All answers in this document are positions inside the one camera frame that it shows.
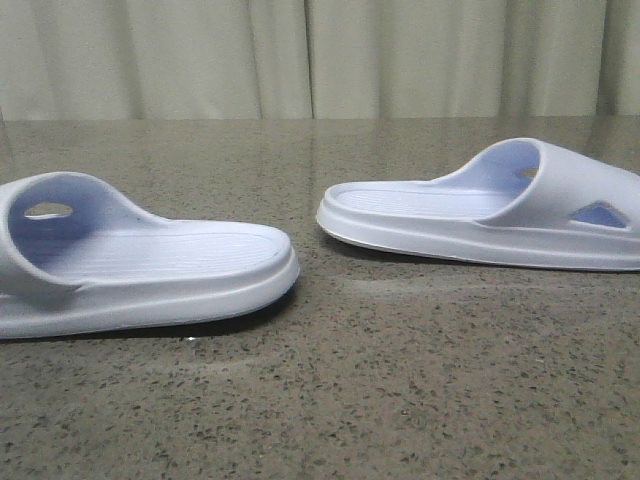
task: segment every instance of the oval cutout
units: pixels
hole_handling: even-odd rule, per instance
[[[64,203],[42,202],[27,209],[24,216],[37,220],[38,218],[68,217],[72,213],[73,208]]]
[[[518,175],[521,177],[527,177],[533,179],[538,174],[538,167],[525,168],[524,170],[520,170]]]

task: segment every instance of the slide sandal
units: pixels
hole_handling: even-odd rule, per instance
[[[64,210],[35,213],[47,204]],[[0,338],[234,317],[274,302],[298,273],[272,227],[158,217],[81,173],[0,186]]]
[[[469,262],[640,269],[640,177],[532,138],[431,181],[330,187],[317,214],[363,247]]]

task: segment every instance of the white slide sandal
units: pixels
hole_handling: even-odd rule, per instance
[[[31,214],[42,204],[66,211]],[[169,220],[81,173],[0,186],[0,338],[234,317],[280,298],[298,274],[276,228]]]
[[[377,250],[539,268],[640,269],[640,177],[532,138],[496,143],[431,181],[355,182],[318,224]]]

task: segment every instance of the speckled stone surface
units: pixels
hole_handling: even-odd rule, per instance
[[[1,183],[83,171],[159,215],[271,224],[303,273],[235,320],[1,342],[1,478],[638,478],[640,274],[377,253],[314,214],[334,183],[430,179],[511,136],[640,171],[640,118],[6,129]]]

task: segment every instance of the triangular cutout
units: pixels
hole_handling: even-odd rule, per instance
[[[575,212],[571,218],[578,222],[613,228],[625,228],[629,223],[621,212],[607,202],[592,203]]]

